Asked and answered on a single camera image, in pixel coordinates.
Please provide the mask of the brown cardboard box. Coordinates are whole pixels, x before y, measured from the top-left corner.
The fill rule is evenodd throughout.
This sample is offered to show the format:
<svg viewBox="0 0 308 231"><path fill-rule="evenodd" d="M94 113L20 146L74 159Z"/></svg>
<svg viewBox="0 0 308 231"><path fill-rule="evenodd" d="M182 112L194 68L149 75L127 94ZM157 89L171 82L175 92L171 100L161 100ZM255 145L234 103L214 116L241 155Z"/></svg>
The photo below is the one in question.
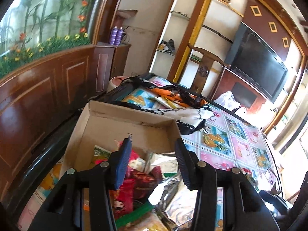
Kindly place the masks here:
<svg viewBox="0 0 308 231"><path fill-rule="evenodd" d="M131 136L132 149L146 159L148 153L174 152L181 137L175 120L109 103L90 101L84 107L68 142L61 175L69 168L90 168L95 146L118 150L117 142Z"/></svg>

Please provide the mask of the red candy packet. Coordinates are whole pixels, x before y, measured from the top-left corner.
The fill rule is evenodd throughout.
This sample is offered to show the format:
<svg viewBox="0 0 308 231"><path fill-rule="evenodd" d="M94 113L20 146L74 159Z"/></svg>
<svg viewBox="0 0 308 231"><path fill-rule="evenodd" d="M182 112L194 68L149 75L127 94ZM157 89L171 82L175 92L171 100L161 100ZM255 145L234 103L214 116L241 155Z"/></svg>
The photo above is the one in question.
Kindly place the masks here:
<svg viewBox="0 0 308 231"><path fill-rule="evenodd" d="M109 191L115 219L133 211L134 187L134 179L124 179L119 189Z"/></svg>

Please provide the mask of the large silver foil snack bag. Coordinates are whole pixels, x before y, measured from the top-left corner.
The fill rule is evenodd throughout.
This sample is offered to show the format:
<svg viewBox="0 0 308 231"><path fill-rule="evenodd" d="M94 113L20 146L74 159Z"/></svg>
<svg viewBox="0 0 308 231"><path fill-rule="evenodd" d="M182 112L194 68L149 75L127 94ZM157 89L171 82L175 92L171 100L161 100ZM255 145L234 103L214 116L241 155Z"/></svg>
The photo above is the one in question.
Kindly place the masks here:
<svg viewBox="0 0 308 231"><path fill-rule="evenodd" d="M189 190L180 174L158 184L148 202L171 227L180 227L192 221L197 190Z"/></svg>

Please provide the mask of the colourful fruit print tablecloth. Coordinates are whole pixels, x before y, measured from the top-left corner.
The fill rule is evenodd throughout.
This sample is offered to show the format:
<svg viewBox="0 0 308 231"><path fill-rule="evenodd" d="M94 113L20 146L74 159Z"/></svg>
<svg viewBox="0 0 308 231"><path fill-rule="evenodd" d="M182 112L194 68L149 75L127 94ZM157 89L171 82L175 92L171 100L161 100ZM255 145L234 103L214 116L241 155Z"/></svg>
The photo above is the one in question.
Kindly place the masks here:
<svg viewBox="0 0 308 231"><path fill-rule="evenodd" d="M184 142L187 150L192 151L197 155L199 160L205 161L215 169L224 171L230 171L231 168L237 167L251 183L258 167L261 167L262 169L269 169L271 167L269 148L264 141L264 137L257 128L248 127L240 120L231 116L231 114L227 113L221 107L214 105L212 102L208 104L215 115L206 121L206 125L202 130L196 131L191 135L182 135L180 133L181 137L179 139ZM52 173L47 175L43 180L42 190L47 191L49 194L62 177L60 172L63 160L61 163L55 165ZM146 159L142 159L132 149L124 179L130 179L128 178L128 167L144 173L145 162ZM223 189L218 188L217 192L218 199L215 230L223 230ZM84 206L82 213L84 215L84 227L82 230L91 230L89 190L85 188L83 193ZM35 209L25 207L18 221L18 228L20 230L29 230L32 220L48 195L39 195ZM133 210L136 210L147 202L148 197L134 200ZM157 215L168 230L170 230L172 228L171 225L164 221L158 213ZM191 230L191 224L192 221L180 227L186 227Z"/></svg>

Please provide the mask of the green pea snack packet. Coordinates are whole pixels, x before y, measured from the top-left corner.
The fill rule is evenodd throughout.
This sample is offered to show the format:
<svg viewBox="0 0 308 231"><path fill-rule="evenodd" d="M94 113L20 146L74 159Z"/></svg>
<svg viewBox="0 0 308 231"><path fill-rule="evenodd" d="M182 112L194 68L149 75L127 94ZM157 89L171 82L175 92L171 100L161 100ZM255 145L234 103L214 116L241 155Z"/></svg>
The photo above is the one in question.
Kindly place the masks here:
<svg viewBox="0 0 308 231"><path fill-rule="evenodd" d="M100 146L95 145L93 150L93 157L90 162L90 167L100 164L101 162L107 161L110 157L111 151L101 148Z"/></svg>

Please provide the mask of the white plastic bag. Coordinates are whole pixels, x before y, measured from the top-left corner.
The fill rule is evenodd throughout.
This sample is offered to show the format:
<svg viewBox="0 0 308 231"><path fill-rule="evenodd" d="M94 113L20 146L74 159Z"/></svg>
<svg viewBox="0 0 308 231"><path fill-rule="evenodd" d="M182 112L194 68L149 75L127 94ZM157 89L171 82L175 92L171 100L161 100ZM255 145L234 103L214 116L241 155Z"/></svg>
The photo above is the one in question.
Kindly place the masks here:
<svg viewBox="0 0 308 231"><path fill-rule="evenodd" d="M217 99L214 100L214 102L240 116L241 118L244 118L244 116L247 114L247 109L242 107L241 104L235 100L231 91L227 91L221 94Z"/></svg>

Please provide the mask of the dark red foil packet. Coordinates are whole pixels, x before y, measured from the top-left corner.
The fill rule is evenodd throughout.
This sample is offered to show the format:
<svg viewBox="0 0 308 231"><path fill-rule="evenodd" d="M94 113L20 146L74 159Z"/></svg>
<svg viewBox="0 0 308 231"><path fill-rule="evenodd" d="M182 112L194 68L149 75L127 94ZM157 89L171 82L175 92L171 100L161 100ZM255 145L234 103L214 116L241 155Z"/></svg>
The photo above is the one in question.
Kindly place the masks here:
<svg viewBox="0 0 308 231"><path fill-rule="evenodd" d="M128 178L135 181L134 200L147 198L155 187L163 180L161 168L155 166L149 174L128 167Z"/></svg>

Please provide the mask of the black white orange cloth bag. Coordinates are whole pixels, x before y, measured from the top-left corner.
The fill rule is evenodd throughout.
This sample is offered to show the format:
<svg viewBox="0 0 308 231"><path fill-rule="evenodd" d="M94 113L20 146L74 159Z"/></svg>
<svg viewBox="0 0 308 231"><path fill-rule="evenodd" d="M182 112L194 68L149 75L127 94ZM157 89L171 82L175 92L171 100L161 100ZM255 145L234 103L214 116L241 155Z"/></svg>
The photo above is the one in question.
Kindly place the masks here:
<svg viewBox="0 0 308 231"><path fill-rule="evenodd" d="M206 121L215 115L201 95L194 95L168 80L161 78L159 81L161 84L129 77L99 101L174 119L182 135L202 130Z"/></svg>

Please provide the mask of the black items on shelf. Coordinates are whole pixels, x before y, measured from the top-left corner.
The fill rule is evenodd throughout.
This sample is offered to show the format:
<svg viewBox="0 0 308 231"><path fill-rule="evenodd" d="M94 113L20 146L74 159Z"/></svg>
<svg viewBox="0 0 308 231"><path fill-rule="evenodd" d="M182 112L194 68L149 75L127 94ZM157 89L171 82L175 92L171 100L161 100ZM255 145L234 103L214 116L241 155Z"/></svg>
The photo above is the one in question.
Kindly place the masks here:
<svg viewBox="0 0 308 231"><path fill-rule="evenodd" d="M173 39L169 39L168 41L162 40L158 45L157 49L159 51L163 51L169 54L172 54L175 51L174 41Z"/></svg>

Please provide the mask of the wooden chair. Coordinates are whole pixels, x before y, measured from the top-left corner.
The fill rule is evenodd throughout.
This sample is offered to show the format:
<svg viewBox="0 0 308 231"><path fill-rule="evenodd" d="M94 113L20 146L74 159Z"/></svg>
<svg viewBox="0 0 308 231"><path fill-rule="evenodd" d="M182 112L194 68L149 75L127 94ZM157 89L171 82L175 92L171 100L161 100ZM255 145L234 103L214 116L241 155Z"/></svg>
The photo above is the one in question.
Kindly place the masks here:
<svg viewBox="0 0 308 231"><path fill-rule="evenodd" d="M211 70L213 63L218 62L221 66L229 68L231 67L230 64L226 64L222 59L220 59L215 54L203 49L193 46L192 44L188 43L188 47L196 52L201 53L202 59L199 64L198 71L195 75L194 81L191 86L191 90L201 94L204 85L206 83L207 77L209 75L209 71Z"/></svg>

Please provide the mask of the purple spray can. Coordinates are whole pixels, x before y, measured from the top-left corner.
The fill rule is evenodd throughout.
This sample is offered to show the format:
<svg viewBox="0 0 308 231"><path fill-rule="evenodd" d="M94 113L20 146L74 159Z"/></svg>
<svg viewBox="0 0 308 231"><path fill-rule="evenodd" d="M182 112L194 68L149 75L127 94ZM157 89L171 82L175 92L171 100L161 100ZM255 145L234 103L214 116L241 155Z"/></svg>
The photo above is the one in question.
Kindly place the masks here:
<svg viewBox="0 0 308 231"><path fill-rule="evenodd" d="M117 26L113 27L110 34L109 44L115 45L117 32L118 32Z"/></svg>
<svg viewBox="0 0 308 231"><path fill-rule="evenodd" d="M124 30L123 30L122 27L118 28L117 34L116 34L116 38L115 38L115 45L116 46L121 44L122 37L123 37L123 32L124 32Z"/></svg>

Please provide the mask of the black television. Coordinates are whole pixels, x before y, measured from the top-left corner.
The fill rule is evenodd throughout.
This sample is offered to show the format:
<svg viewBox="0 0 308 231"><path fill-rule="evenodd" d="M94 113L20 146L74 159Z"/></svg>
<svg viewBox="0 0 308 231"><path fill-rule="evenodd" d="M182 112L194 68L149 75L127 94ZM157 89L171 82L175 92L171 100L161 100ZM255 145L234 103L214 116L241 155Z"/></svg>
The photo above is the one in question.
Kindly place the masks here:
<svg viewBox="0 0 308 231"><path fill-rule="evenodd" d="M288 70L284 62L244 23L239 25L225 63L272 103L287 81Z"/></svg>

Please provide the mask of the wooden side cabinet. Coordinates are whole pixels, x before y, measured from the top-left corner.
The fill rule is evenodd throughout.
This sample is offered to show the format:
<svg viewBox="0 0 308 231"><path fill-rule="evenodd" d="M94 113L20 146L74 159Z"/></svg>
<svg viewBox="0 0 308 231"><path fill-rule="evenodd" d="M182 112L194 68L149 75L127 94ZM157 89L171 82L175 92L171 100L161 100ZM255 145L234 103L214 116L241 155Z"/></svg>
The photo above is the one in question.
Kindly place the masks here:
<svg viewBox="0 0 308 231"><path fill-rule="evenodd" d="M130 48L130 44L116 46L98 42L89 73L89 91L93 95L105 92L111 78L123 76Z"/></svg>

